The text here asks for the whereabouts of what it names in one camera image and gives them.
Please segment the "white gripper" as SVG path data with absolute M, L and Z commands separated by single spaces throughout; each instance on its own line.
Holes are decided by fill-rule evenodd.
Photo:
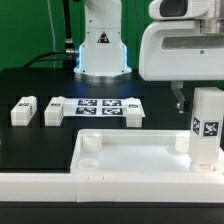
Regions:
M 204 35 L 194 20 L 153 22 L 142 37 L 139 73 L 146 81 L 172 81 L 177 109 L 189 113 L 182 81 L 224 80 L 224 35 Z

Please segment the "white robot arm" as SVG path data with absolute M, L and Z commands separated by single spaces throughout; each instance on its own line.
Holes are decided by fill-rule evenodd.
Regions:
M 121 41 L 121 0 L 84 0 L 85 40 L 75 76 L 110 83 L 131 72 Z M 140 46 L 139 74 L 147 81 L 169 81 L 179 100 L 185 81 L 224 80 L 224 0 L 153 0 L 153 22 Z

